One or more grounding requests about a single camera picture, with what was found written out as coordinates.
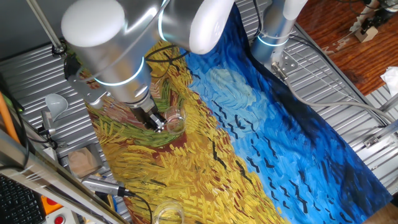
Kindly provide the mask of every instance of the keyboard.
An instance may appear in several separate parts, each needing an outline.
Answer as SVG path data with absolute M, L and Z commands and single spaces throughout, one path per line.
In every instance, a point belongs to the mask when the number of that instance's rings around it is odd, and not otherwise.
M 0 174 L 0 223 L 39 224 L 43 214 L 38 194 Z

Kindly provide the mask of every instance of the white cloth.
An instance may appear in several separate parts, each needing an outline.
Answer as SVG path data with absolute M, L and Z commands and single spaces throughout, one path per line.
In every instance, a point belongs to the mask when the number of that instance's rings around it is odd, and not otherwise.
M 391 97 L 398 93 L 398 67 L 388 67 L 380 77 L 387 83 Z

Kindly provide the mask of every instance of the clear plastic cup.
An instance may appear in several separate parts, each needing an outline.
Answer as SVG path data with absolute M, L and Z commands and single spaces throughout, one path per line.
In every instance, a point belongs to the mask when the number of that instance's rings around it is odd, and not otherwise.
M 177 202 L 164 202 L 154 211 L 154 224 L 183 224 L 184 210 Z
M 170 134 L 182 134 L 185 131 L 185 118 L 187 114 L 183 108 L 179 108 L 178 106 L 171 106 L 164 113 L 166 123 L 166 130 Z

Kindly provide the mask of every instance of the white funnel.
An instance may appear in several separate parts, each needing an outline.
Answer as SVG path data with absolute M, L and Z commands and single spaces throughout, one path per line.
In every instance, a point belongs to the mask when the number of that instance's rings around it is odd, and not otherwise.
M 68 109 L 68 101 L 58 94 L 47 95 L 45 97 L 45 104 L 50 109 L 53 121 Z

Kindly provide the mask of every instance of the metal table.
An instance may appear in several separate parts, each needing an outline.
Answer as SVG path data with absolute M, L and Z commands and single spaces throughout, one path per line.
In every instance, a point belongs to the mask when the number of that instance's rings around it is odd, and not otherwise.
M 251 38 L 256 32 L 258 23 L 254 4 L 252 0 L 237 0 L 236 4 L 241 11 L 244 28 Z M 260 11 L 267 4 L 267 1 L 259 1 Z M 299 26 L 295 27 L 292 34 L 312 41 Z M 289 78 L 297 93 L 305 100 L 326 103 L 354 99 L 374 106 L 385 103 L 385 101 L 376 103 L 378 98 L 374 95 L 365 98 L 335 65 L 327 63 L 310 47 L 289 40 L 285 52 L 287 56 L 285 65 Z M 44 101 L 46 95 L 56 93 L 65 97 L 69 103 L 69 110 L 55 122 L 57 133 L 53 136 L 54 140 L 67 143 L 66 148 L 57 149 L 61 165 L 66 166 L 63 161 L 69 152 L 95 144 L 104 164 L 99 171 L 100 174 L 112 177 L 84 101 L 64 79 L 63 60 L 52 56 L 51 45 L 1 62 L 0 72 L 3 73 L 12 94 L 25 107 L 23 117 L 33 127 L 38 128 L 42 124 L 40 111 L 47 110 Z M 384 186 L 387 187 L 395 181 L 398 177 L 398 148 L 394 144 L 385 144 L 387 138 L 381 139 L 379 143 L 369 148 L 366 146 L 368 139 L 377 133 L 382 133 L 382 126 L 385 125 L 382 119 L 355 106 L 314 108 L 314 110 L 355 150 Z M 389 114 L 395 119 L 398 118 L 396 109 L 390 110 Z M 389 186 L 390 193 L 397 191 L 396 185 Z M 131 220 L 120 197 L 118 197 L 118 208 L 125 219 Z

